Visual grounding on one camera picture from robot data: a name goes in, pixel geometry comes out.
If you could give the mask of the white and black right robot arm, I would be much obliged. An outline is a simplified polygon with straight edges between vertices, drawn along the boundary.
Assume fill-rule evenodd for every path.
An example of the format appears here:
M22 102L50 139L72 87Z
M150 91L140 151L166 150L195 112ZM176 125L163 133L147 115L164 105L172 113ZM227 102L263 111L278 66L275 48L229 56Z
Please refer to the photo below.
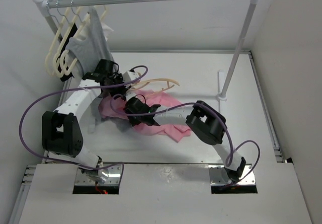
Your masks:
M187 126L205 144L212 146L224 163L232 183L237 183L246 166L244 157L235 153L226 119L203 101L185 103L175 107L160 104L148 106L137 97L127 101L124 112L133 125Z

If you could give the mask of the beige plastic hanger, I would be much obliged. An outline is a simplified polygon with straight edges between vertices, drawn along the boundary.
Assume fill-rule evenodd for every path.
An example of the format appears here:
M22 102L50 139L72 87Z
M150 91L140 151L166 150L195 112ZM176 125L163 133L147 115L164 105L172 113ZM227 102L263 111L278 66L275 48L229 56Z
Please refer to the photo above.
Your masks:
M164 92L174 88L175 86L180 86L180 83L174 79L169 78L157 78L157 79L149 79L144 81L138 81L131 85L130 92L142 90L145 87L158 87L157 93Z

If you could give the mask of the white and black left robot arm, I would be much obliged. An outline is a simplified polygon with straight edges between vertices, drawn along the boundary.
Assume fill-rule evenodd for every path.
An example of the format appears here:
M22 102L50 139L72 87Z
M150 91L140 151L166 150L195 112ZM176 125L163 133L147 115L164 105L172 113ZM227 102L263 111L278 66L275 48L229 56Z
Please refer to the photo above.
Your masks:
M42 116L42 146L45 150L63 155L81 165L81 172L91 178L99 178L103 166L102 159L90 152L78 121L94 100L104 91L99 86L124 83L118 64L101 59L93 72L86 73L80 81L78 91L74 91L62 105L53 112Z

